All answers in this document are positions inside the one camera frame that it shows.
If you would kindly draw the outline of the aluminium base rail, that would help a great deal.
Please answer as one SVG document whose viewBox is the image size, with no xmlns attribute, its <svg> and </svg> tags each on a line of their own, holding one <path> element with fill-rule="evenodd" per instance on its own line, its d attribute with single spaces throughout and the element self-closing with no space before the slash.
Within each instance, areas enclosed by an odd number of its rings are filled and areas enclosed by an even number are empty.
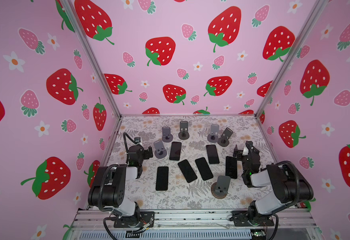
<svg viewBox="0 0 350 240">
<path fill-rule="evenodd" d="M 65 234 L 66 240 L 323 240 L 321 230 L 306 209 L 287 209 L 278 220 L 251 226 L 230 221 L 232 209 L 147 210 L 150 226 L 115 228 L 110 214 L 95 210 L 78 211 Z"/>
</svg>

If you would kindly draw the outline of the grey stand far right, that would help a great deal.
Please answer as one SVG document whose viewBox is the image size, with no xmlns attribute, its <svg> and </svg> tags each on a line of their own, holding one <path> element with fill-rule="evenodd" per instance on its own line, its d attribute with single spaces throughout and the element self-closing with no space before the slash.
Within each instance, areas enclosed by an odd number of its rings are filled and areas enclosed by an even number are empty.
<svg viewBox="0 0 350 240">
<path fill-rule="evenodd" d="M 227 147 L 230 144 L 229 139 L 232 136 L 232 134 L 233 134 L 233 131 L 230 128 L 226 128 L 223 131 L 222 135 L 219 137 L 218 144 L 221 147 Z"/>
</svg>

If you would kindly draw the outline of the grey stand wooden base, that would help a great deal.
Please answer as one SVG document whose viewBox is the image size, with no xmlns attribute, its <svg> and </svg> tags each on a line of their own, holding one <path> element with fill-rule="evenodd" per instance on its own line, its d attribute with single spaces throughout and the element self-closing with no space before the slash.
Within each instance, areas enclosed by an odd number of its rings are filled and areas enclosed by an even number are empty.
<svg viewBox="0 0 350 240">
<path fill-rule="evenodd" d="M 218 176 L 211 186 L 211 193 L 217 199 L 224 199 L 228 194 L 231 178 L 229 176 Z"/>
</svg>

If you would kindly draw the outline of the black smartphone front stand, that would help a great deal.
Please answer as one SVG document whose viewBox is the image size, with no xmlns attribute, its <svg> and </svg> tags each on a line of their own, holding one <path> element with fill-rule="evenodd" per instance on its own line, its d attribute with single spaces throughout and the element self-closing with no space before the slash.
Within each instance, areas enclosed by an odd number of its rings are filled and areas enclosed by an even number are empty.
<svg viewBox="0 0 350 240">
<path fill-rule="evenodd" d="M 210 180 L 214 177 L 205 158 L 196 159 L 195 162 L 203 181 Z"/>
</svg>

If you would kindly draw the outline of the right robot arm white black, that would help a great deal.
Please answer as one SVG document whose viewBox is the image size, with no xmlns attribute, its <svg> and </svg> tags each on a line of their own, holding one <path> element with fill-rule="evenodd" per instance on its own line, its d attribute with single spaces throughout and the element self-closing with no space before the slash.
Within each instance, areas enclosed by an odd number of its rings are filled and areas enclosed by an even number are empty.
<svg viewBox="0 0 350 240">
<path fill-rule="evenodd" d="M 292 162 L 282 161 L 260 169 L 260 151 L 251 141 L 245 143 L 243 150 L 235 147 L 233 157 L 242 162 L 242 179 L 248 188 L 272 187 L 269 194 L 252 201 L 246 212 L 232 212 L 230 221 L 235 225 L 266 226 L 273 223 L 276 213 L 313 199 L 313 188 Z"/>
</svg>

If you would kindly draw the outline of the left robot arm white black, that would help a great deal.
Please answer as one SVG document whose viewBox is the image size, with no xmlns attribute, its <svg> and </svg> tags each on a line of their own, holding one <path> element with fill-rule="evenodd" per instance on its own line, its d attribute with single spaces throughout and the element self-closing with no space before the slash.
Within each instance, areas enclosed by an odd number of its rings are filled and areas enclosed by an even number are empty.
<svg viewBox="0 0 350 240">
<path fill-rule="evenodd" d="M 136 202 L 125 197 L 127 180 L 140 178 L 143 162 L 153 157 L 151 146 L 145 150 L 141 145 L 128 149 L 128 163 L 99 167 L 88 195 L 89 206 L 98 207 L 102 212 L 112 212 L 120 218 L 138 222 L 140 208 Z"/>
</svg>

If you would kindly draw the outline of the dark grey stand centre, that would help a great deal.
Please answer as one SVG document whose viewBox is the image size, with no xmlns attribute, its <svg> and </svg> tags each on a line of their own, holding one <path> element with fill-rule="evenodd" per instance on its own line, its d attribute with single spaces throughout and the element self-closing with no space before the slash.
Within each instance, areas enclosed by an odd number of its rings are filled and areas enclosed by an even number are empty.
<svg viewBox="0 0 350 240">
<path fill-rule="evenodd" d="M 188 121 L 181 121 L 180 122 L 180 132 L 179 132 L 178 137 L 180 140 L 187 140 L 190 137 Z"/>
</svg>

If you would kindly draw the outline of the grey stand right back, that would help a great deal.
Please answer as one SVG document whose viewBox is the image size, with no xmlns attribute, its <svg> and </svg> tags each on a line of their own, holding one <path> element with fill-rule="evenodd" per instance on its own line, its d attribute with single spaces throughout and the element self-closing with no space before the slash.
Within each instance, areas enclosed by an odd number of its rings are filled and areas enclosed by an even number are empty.
<svg viewBox="0 0 350 240">
<path fill-rule="evenodd" d="M 219 140 L 219 125 L 211 125 L 210 127 L 210 133 L 208 134 L 208 141 L 210 143 L 217 143 Z"/>
</svg>

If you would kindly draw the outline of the grey phone stand front left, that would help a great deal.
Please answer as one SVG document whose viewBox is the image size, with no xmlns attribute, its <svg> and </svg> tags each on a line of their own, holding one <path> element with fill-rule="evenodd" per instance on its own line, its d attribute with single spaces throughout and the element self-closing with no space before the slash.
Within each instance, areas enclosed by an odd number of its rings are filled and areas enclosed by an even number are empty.
<svg viewBox="0 0 350 240">
<path fill-rule="evenodd" d="M 165 149 L 165 146 L 162 140 L 155 141 L 154 147 L 155 147 L 156 158 L 163 159 L 167 156 L 167 150 Z"/>
</svg>

